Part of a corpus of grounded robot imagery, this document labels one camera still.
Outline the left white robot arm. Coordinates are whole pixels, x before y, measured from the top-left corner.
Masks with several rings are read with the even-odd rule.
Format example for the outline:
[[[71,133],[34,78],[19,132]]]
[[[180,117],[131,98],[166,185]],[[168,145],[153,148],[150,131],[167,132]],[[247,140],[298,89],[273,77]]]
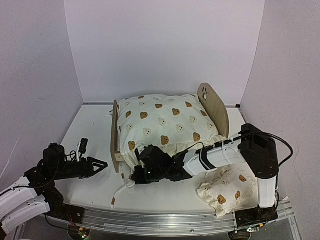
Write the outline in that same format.
[[[0,193],[0,238],[5,239],[16,227],[43,214],[80,224],[84,208],[66,204],[56,188],[56,181],[88,179],[102,172],[108,163],[84,158],[86,146],[81,145],[75,160],[68,160],[65,148],[51,143],[43,151],[37,166],[26,171],[15,183]]]

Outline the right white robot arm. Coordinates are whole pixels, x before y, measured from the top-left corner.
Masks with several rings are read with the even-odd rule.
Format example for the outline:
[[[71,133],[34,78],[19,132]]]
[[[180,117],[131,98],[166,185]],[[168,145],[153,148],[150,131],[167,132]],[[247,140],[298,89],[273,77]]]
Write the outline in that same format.
[[[239,136],[226,139],[198,150],[192,147],[169,156],[159,147],[149,145],[135,151],[142,165],[135,166],[131,179],[137,185],[157,183],[163,179],[184,181],[218,168],[245,162],[258,182],[258,206],[236,212],[240,227],[264,224],[278,217],[276,200],[279,163],[278,137],[262,132],[252,124],[244,124]]]

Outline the small bear print pillow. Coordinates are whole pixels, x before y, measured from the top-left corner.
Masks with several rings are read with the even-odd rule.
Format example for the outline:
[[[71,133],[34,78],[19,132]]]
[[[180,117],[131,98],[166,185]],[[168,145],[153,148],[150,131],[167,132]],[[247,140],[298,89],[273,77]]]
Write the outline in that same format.
[[[258,206],[257,179],[247,165],[229,165],[210,173],[197,195],[217,217]]]

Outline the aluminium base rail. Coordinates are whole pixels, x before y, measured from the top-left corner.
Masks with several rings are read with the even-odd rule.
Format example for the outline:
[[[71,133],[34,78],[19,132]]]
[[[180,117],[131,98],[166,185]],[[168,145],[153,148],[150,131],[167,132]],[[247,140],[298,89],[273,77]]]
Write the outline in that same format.
[[[210,235],[238,227],[234,213],[218,218],[213,212],[136,213],[96,209],[85,209],[75,224],[92,230],[142,236]]]

